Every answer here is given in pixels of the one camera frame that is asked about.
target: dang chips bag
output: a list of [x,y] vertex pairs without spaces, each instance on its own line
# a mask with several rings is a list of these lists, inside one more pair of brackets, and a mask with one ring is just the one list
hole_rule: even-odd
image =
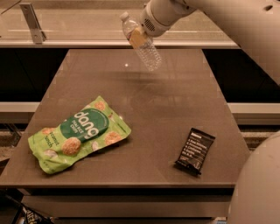
[[126,138],[129,126],[98,96],[57,128],[45,128],[28,138],[44,172],[61,172],[88,154]]

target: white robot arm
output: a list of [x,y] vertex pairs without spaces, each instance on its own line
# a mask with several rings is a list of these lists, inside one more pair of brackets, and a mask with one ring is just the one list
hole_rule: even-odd
[[149,36],[158,37],[195,10],[203,11],[280,85],[279,0],[150,0],[140,23]]

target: water bottle cap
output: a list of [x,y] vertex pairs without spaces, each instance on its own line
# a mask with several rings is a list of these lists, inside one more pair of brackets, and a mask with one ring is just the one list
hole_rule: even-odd
[[125,11],[121,16],[120,16],[120,19],[122,21],[124,21],[127,17],[129,16],[129,13],[127,11]]

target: gray tabletop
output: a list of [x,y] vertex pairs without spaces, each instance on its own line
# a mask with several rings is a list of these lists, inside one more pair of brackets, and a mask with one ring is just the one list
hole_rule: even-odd
[[[202,51],[159,52],[163,65],[149,73],[130,49],[70,50],[0,186],[234,187],[249,151]],[[61,173],[45,174],[27,138],[58,126],[98,95],[131,127],[130,136]],[[198,177],[174,167],[191,128],[216,137]]]

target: plastic water bottle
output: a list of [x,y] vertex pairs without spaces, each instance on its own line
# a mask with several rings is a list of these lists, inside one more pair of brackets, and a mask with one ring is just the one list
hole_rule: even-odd
[[126,39],[135,49],[139,58],[149,71],[158,69],[161,65],[161,56],[153,45],[152,39],[145,33],[142,26],[128,12],[121,15],[122,31]]

